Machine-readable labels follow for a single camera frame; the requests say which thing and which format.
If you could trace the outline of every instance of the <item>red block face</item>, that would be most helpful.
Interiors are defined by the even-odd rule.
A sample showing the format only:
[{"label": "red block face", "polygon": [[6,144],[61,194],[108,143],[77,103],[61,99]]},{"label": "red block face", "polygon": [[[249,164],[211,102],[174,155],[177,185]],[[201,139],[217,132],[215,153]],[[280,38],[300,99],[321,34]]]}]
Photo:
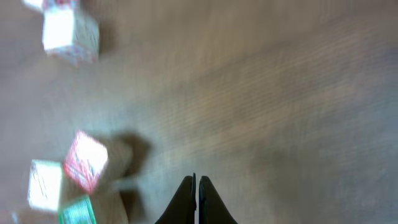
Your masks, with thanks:
[{"label": "red block face", "polygon": [[78,131],[68,152],[63,168],[87,193],[92,193],[108,163],[108,153],[100,142]]}]

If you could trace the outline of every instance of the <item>wooden surface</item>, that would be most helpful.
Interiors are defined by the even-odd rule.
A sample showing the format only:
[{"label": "wooden surface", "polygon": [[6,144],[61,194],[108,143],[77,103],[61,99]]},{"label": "wooden surface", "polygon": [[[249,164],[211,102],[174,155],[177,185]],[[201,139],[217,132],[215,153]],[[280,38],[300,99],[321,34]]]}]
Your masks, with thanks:
[{"label": "wooden surface", "polygon": [[80,69],[1,3],[1,223],[78,129],[134,145],[131,223],[192,172],[238,223],[398,222],[396,1],[82,1],[102,53]]}]

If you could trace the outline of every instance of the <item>green block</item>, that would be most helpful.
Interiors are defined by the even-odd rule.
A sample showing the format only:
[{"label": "green block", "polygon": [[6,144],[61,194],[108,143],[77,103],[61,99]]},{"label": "green block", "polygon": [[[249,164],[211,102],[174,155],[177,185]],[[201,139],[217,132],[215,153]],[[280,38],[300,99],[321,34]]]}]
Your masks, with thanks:
[{"label": "green block", "polygon": [[96,224],[94,210],[88,195],[62,209],[59,213],[60,224]]}]

